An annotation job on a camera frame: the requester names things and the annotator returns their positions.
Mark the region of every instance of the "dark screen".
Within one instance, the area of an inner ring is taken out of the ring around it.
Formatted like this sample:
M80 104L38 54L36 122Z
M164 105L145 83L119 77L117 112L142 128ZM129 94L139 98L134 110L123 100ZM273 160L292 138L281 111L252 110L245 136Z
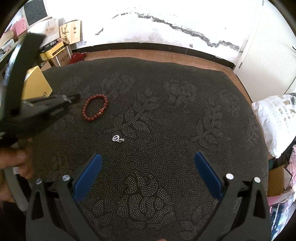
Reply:
M32 25L42 18L47 17L43 0L33 0L24 5L28 25Z

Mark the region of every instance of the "white door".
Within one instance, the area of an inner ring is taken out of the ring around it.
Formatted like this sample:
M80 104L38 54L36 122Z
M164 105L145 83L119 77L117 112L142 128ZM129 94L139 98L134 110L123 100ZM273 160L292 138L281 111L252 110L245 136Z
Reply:
M234 73L252 102L284 94L296 77L296 37L280 12L264 0L257 31Z

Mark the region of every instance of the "black baseboard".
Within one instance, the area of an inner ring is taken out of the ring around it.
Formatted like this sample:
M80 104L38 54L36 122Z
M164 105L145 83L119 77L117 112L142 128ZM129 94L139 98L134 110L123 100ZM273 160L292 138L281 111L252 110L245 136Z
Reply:
M190 49L190 48L184 48L174 45L167 45L167 44L157 44L157 43L111 43L111 44L101 44L101 45L94 45L84 48L79 48L73 50L73 52L96 52L96 51L104 51L104 50L118 50L118 49L144 49L144 50L158 50L158 51L166 51L166 52L172 52L172 53L180 53L185 55L190 55L194 57L203 58L221 65L224 65L226 67L229 67L231 69L234 69L235 64L225 60L218 58L214 55L204 53L198 50Z

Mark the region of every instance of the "human hand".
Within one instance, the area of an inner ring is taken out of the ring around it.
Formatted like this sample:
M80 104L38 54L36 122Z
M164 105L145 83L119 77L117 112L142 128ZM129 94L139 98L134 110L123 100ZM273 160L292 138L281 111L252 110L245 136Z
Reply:
M14 202L12 193L6 183L2 169L18 167L20 176L30 179L33 176L32 147L30 143L23 150L14 148L0 148L0 201Z

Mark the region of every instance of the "white wall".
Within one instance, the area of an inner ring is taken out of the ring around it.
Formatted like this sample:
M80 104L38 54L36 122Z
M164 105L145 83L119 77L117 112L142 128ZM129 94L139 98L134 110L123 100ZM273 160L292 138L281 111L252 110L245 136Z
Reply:
M82 20L83 41L74 49L152 42L192 48L231 62L243 51L256 24L259 2L262 0L46 0L50 16L59 18L60 24Z

